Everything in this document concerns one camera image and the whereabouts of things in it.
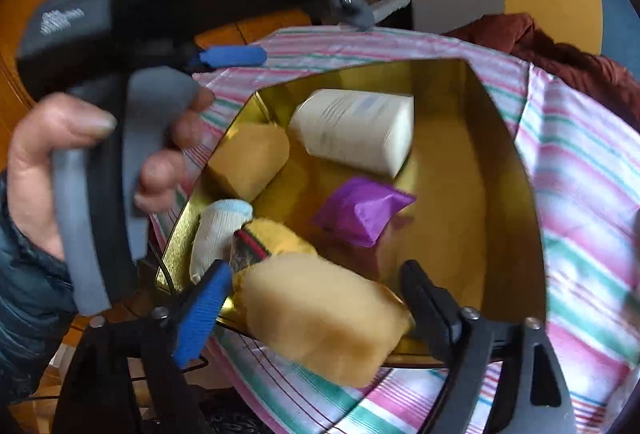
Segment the purple packet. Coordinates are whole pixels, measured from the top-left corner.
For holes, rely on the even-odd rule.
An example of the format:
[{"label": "purple packet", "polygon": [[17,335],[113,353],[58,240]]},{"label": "purple packet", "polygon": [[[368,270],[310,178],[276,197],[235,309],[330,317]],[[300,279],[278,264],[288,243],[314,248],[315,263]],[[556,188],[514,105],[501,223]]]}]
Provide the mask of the purple packet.
[{"label": "purple packet", "polygon": [[370,248],[389,220],[415,201],[391,185],[351,178],[324,202],[312,222],[356,246]]}]

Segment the gray gripper handle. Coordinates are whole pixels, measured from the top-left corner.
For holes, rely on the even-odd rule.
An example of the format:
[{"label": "gray gripper handle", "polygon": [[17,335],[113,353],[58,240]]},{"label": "gray gripper handle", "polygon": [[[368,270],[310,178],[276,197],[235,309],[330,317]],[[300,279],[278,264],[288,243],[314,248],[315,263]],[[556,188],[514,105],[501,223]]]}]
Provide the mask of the gray gripper handle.
[{"label": "gray gripper handle", "polygon": [[147,216],[134,204],[143,163],[166,145],[169,126],[198,95],[199,84],[167,66],[131,75],[122,147],[122,187],[133,260],[146,255]]},{"label": "gray gripper handle", "polygon": [[118,119],[114,133],[96,147],[52,154],[56,219],[82,315],[110,308],[135,285],[132,260],[146,255],[148,222],[134,204],[140,170],[166,145],[169,126],[198,88],[189,75],[162,66],[69,91]]},{"label": "gray gripper handle", "polygon": [[55,150],[51,155],[56,221],[74,301],[83,316],[111,307],[94,245],[87,189],[88,151]]}]

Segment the pink and green striped fabric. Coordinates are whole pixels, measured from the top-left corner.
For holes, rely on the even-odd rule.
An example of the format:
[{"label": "pink and green striped fabric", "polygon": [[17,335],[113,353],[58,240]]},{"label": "pink and green striped fabric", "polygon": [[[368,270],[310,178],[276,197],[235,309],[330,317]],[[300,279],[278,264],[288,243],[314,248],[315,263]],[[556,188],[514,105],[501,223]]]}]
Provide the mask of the pink and green striped fabric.
[{"label": "pink and green striped fabric", "polygon": [[[543,231],[547,332],[572,395],[580,432],[597,433],[611,393],[638,362],[640,136],[599,104],[533,65],[479,46],[416,32],[344,27],[280,30],[262,40],[261,68],[200,75],[216,93],[205,139],[185,151],[190,180],[153,224],[166,241],[201,169],[234,115],[257,89],[374,61],[467,60],[502,115],[536,193]],[[260,342],[217,328],[208,348],[276,434],[397,433],[420,427],[446,372],[381,369],[367,388],[326,382]],[[481,433],[500,366],[488,368],[469,433]]]}]

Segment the fingernail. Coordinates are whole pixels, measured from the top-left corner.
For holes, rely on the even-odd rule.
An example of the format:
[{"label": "fingernail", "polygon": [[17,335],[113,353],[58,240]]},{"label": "fingernail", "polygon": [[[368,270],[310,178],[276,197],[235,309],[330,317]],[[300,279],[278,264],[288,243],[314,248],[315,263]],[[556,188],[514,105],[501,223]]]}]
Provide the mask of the fingernail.
[{"label": "fingernail", "polygon": [[135,195],[133,196],[133,201],[135,202],[136,206],[139,207],[140,205],[145,204],[146,198],[140,192],[136,192]]},{"label": "fingernail", "polygon": [[76,113],[75,120],[83,131],[96,138],[104,138],[110,135],[118,125],[116,117],[110,112],[96,109],[95,107],[92,107],[92,110],[87,112]]}]

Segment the yellow sponge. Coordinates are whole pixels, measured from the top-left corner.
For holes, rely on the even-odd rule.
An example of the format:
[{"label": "yellow sponge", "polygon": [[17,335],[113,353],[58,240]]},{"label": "yellow sponge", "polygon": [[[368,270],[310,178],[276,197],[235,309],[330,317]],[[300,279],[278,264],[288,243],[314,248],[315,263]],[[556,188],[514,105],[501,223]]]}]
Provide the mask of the yellow sponge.
[{"label": "yellow sponge", "polygon": [[253,201],[289,159],[283,128],[241,124],[238,132],[213,153],[207,163],[222,188],[235,198]]},{"label": "yellow sponge", "polygon": [[317,255],[268,257],[234,289],[258,340],[339,385],[367,385],[410,325],[391,290]]}]

